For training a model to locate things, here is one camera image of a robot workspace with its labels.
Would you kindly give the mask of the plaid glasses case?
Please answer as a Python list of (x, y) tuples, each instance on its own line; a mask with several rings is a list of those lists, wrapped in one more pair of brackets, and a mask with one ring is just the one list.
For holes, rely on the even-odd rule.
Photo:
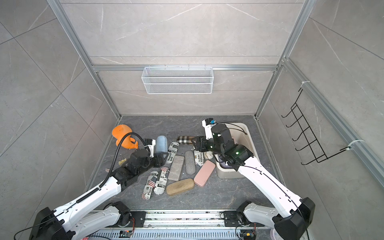
[(196, 136), (179, 136), (176, 141), (179, 144), (193, 145), (195, 139), (196, 139)]

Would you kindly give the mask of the newspaper flag case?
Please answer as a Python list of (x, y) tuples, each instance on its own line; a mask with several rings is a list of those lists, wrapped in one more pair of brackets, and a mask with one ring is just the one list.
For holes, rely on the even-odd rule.
[(162, 167), (160, 171), (160, 176), (158, 177), (155, 188), (154, 188), (154, 194), (155, 195), (162, 195), (165, 192), (166, 185), (168, 182), (170, 173), (169, 167)]
[(156, 182), (158, 180), (159, 172), (158, 171), (151, 171), (149, 173), (149, 176), (147, 178), (142, 198), (143, 200), (149, 200), (152, 196), (153, 190), (155, 189)]

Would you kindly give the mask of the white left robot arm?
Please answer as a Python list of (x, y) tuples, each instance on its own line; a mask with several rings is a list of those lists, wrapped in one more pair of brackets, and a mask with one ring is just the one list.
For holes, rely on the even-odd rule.
[[(135, 150), (121, 167), (115, 168), (120, 148), (125, 139), (131, 136), (137, 137), (143, 147)], [(73, 240), (79, 238), (80, 232), (74, 230), (74, 227), (83, 217), (135, 183), (142, 173), (165, 164), (163, 155), (155, 151), (156, 144), (156, 140), (144, 139), (134, 132), (125, 134), (117, 145), (110, 171), (105, 179), (65, 205), (54, 210), (46, 207), (38, 212), (34, 224), (28, 228), (31, 232), (30, 239)]]

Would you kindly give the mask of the newspaper flag case left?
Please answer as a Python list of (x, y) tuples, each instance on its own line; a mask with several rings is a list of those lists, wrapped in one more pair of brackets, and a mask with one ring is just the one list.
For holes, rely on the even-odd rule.
[(142, 198), (143, 200), (149, 200), (152, 196), (153, 190), (155, 189), (156, 182), (158, 180), (159, 172), (158, 171), (151, 171), (149, 173), (149, 176), (147, 178)]

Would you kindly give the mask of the pink flat case right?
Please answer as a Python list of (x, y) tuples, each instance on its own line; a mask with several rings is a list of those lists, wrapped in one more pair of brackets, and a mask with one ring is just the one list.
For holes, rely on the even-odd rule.
[(206, 161), (194, 178), (195, 184), (204, 187), (215, 168), (214, 163)]

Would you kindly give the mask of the newspaper print case centre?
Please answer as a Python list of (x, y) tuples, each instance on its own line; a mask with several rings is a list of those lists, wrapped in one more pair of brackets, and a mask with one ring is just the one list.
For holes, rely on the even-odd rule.
[(204, 153), (201, 153), (199, 151), (194, 151), (194, 157), (195, 157), (195, 165), (197, 167), (202, 167), (205, 163)]

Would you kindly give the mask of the tan fabric case front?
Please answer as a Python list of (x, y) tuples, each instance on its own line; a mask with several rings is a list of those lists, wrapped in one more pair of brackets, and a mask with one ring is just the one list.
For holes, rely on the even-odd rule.
[(169, 196), (175, 196), (193, 189), (195, 182), (193, 179), (184, 179), (167, 186), (166, 192)]

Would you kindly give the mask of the grey fabric case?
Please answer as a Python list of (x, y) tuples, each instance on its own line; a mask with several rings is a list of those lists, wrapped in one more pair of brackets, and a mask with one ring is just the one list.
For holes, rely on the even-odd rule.
[(185, 165), (188, 175), (193, 175), (196, 172), (195, 156), (193, 151), (185, 152)]

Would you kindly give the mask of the orange plush toy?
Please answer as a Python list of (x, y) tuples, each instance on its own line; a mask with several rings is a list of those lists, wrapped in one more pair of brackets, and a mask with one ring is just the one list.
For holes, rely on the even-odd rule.
[[(128, 127), (127, 125), (118, 125), (116, 126), (112, 131), (112, 136), (116, 138), (116, 146), (118, 146), (122, 140), (122, 138), (127, 134), (131, 133), (132, 129)], [(124, 139), (122, 145), (122, 148), (125, 149), (138, 149), (139, 148), (139, 142), (136, 141), (136, 139), (132, 138), (131, 136), (128, 136)]]

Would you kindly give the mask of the newspaper flag case right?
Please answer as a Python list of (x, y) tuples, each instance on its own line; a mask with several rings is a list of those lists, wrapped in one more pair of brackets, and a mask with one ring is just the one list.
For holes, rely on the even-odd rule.
[(154, 188), (154, 194), (155, 195), (162, 195), (165, 192), (166, 185), (168, 182), (170, 173), (169, 167), (162, 167), (160, 171), (160, 176), (158, 177), (155, 188)]

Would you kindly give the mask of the map print glasses case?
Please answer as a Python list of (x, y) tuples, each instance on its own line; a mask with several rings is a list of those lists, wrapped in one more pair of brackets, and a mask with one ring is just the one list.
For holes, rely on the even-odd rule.
[(205, 160), (211, 160), (214, 158), (214, 154), (210, 151), (204, 153)]

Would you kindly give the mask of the newspaper case under tan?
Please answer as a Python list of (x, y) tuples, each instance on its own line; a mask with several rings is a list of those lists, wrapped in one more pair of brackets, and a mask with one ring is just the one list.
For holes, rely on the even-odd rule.
[(166, 159), (166, 164), (172, 164), (175, 156), (179, 150), (180, 144), (178, 142), (171, 142), (168, 148), (168, 156)]

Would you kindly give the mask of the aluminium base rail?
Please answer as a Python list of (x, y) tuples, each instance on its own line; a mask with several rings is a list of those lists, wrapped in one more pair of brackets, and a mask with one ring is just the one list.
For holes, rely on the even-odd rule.
[(144, 211), (142, 228), (114, 224), (117, 214), (110, 207), (92, 211), (75, 225), (80, 237), (74, 240), (257, 240), (260, 235), (268, 240), (282, 239), (274, 229), (261, 224), (226, 227), (224, 210)]

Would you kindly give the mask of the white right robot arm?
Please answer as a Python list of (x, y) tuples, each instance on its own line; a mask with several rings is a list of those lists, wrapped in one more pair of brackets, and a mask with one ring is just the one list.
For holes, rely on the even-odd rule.
[(247, 147), (235, 143), (225, 124), (214, 119), (202, 121), (205, 136), (193, 140), (201, 153), (212, 152), (218, 163), (232, 167), (252, 182), (273, 204), (267, 208), (245, 201), (237, 208), (240, 225), (261, 224), (274, 229), (284, 240), (298, 240), (308, 233), (313, 221), (315, 203), (310, 198), (301, 198), (268, 172)]

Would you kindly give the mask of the beige plastic storage bin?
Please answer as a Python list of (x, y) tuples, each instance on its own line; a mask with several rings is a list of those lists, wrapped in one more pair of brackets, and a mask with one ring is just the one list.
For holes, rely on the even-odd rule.
[[(248, 129), (248, 126), (244, 123), (230, 123), (226, 124), (226, 126), (230, 129), (230, 133), (232, 138), (234, 139), (235, 144), (244, 145), (248, 148), (257, 158), (260, 163), (260, 159), (258, 153), (256, 151), (254, 142), (251, 137), (251, 133)], [(217, 175), (221, 179), (241, 179), (244, 178), (242, 174), (235, 171), (230, 166), (222, 163), (222, 157), (215, 155), (219, 163), (216, 163)]]

